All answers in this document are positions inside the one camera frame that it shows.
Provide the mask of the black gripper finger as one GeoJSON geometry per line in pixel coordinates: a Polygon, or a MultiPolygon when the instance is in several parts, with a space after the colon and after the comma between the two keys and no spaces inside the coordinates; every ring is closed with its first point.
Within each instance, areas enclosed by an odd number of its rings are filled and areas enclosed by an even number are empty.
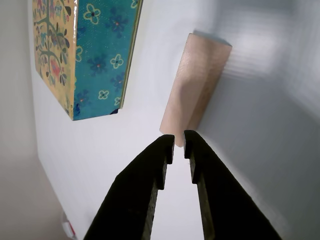
{"type": "Polygon", "coordinates": [[[158,191],[165,188],[173,162],[175,137],[158,137],[115,178],[88,231],[86,240],[149,240],[158,191]]]}
{"type": "Polygon", "coordinates": [[[206,240],[279,240],[281,237],[207,142],[184,131],[184,157],[197,186],[206,240]]]}

